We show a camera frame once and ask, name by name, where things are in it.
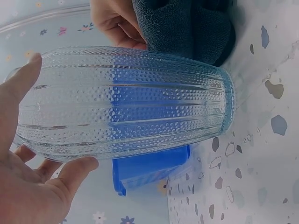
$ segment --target terrazzo countertop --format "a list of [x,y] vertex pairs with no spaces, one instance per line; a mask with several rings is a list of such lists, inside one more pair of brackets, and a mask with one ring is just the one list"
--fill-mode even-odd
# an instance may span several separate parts
[[299,1],[234,0],[237,109],[168,180],[170,224],[299,221]]

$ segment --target clear glass vase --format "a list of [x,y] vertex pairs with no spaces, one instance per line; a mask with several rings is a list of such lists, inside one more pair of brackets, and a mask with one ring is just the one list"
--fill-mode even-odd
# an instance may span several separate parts
[[135,49],[67,47],[43,54],[16,140],[56,161],[119,158],[220,135],[234,111],[221,68]]

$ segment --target hand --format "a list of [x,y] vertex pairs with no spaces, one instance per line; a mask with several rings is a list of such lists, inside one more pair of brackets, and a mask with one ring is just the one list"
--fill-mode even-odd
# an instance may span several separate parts
[[0,85],[0,223],[57,224],[69,212],[72,199],[88,173],[98,167],[95,158],[67,163],[57,179],[49,180],[60,163],[45,160],[32,170],[25,163],[35,154],[25,146],[9,151],[18,123],[18,105],[36,82],[40,54]]
[[118,47],[146,49],[132,0],[91,0],[94,24]]

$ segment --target blue flower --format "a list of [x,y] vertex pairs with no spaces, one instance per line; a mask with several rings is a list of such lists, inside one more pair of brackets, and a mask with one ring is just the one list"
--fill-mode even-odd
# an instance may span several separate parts
[[47,29],[43,29],[43,30],[39,33],[39,35],[40,35],[40,36],[43,36],[44,34],[47,33],[47,31],[48,31]]
[[121,224],[135,224],[133,223],[135,218],[129,218],[129,216],[126,216],[126,218],[121,218]]

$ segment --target dark blue towel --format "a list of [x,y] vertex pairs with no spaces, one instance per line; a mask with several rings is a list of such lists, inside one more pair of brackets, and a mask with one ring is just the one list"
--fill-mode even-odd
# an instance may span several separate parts
[[235,30],[223,13],[228,0],[133,0],[149,51],[220,66],[231,53]]

